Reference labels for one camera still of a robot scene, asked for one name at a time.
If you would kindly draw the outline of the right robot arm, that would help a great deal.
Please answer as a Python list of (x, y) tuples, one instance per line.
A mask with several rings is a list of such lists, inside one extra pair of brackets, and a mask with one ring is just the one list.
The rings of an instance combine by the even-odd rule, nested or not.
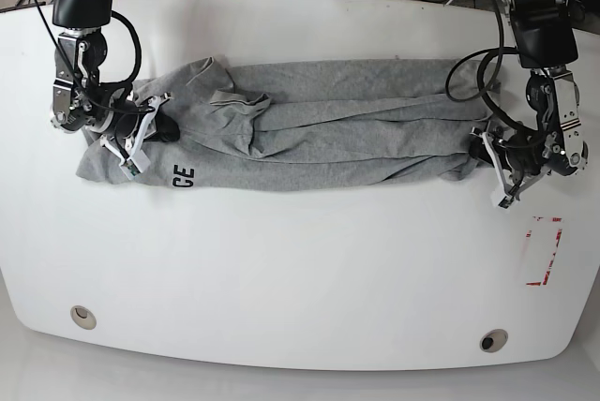
[[(139, 98), (133, 88), (142, 65), (142, 46), (133, 24), (113, 10), (113, 0), (54, 0), (52, 22), (62, 27), (54, 38), (55, 80), (52, 124), (67, 133), (98, 134), (126, 169), (140, 173), (138, 153), (145, 141), (176, 142), (178, 124), (162, 110), (170, 95)], [(108, 55), (102, 27), (117, 20), (134, 47), (131, 73), (119, 82), (102, 82), (100, 66)]]

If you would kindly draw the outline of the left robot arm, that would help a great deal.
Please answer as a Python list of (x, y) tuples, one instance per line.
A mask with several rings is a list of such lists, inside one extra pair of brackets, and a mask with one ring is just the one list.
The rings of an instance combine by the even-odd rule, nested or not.
[(568, 65), (578, 59), (569, 0), (503, 0), (518, 57), (530, 72), (526, 100), (535, 128), (511, 119), (490, 96), (484, 101), (497, 120), (512, 129), (475, 130), (473, 150), (489, 162), (499, 186), (494, 203), (506, 209), (545, 175), (569, 176), (585, 168), (589, 149), (579, 119), (579, 90)]

